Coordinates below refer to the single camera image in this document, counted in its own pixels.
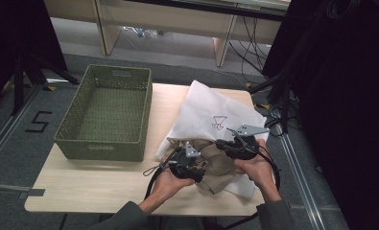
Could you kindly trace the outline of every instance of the person's right hand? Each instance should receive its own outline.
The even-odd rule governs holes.
[[[256,141],[258,146],[267,149],[263,139]],[[259,151],[270,158],[263,148],[260,148]],[[246,173],[254,181],[255,185],[261,190],[266,202],[281,199],[272,178],[272,167],[261,155],[257,155],[250,160],[235,159],[234,165],[238,167],[237,173]]]

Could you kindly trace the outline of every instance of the gray carpet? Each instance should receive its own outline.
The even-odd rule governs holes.
[[[82,77],[89,64],[107,64],[151,68],[154,82],[189,85],[192,80],[197,80],[210,87],[244,89],[234,77],[211,70],[72,55],[65,55],[65,60],[69,73],[78,79]],[[47,78],[59,78],[50,71],[45,71],[45,75]],[[241,75],[233,75],[237,76],[242,82],[247,82],[242,79]],[[264,80],[262,77],[248,77],[256,82]],[[40,91],[37,94],[10,141],[0,152],[0,184],[23,187],[34,185],[54,143],[55,132],[77,88],[70,83],[56,83],[55,86],[57,89],[53,92]],[[253,97],[253,100],[257,103],[263,103],[265,95],[258,94]],[[13,93],[10,89],[0,99],[0,129],[10,118],[12,102]],[[26,129],[41,128],[42,125],[32,124],[32,120],[38,111],[52,112],[52,114],[41,114],[39,116],[40,120],[49,122],[49,125],[41,133],[26,132]],[[314,169],[315,157],[306,142],[303,131],[290,128],[290,138],[314,198],[320,207],[327,229],[348,229],[326,181]],[[292,213],[296,220],[296,229],[312,229],[280,139],[270,137],[268,148],[281,169],[280,193],[291,204]],[[58,229],[60,227],[63,214],[28,213],[23,208],[24,202],[25,200],[18,199],[18,193],[0,192],[0,229]],[[85,229],[97,222],[99,216],[97,214],[68,215],[63,229]],[[228,225],[238,219],[240,218],[221,217],[217,218],[217,221],[221,225]],[[259,229],[258,219],[234,229]]]

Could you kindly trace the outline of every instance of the person's left hand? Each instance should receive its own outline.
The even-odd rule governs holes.
[[[179,190],[193,184],[195,180],[176,178],[171,170],[165,169],[156,179],[151,194],[139,204],[139,207],[146,215],[149,215]]]

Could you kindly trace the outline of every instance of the gray sleeve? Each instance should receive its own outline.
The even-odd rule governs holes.
[[[90,228],[90,230],[136,230],[147,222],[144,212],[135,203],[129,201],[114,216],[100,222]]]
[[[257,206],[257,211],[263,230],[281,230],[294,227],[294,219],[285,200],[261,204]]]

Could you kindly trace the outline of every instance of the hand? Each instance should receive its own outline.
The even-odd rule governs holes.
[[[195,180],[176,178],[169,169],[165,169],[156,179],[151,194],[138,206],[146,215],[149,215],[179,190],[193,184]]]
[[[258,139],[256,142],[258,146],[267,149],[263,139]],[[263,148],[260,148],[259,151],[269,157]],[[235,159],[234,165],[238,167],[237,173],[246,173],[254,181],[255,185],[261,190],[266,202],[281,199],[272,178],[272,167],[262,156],[257,155],[250,160]]]

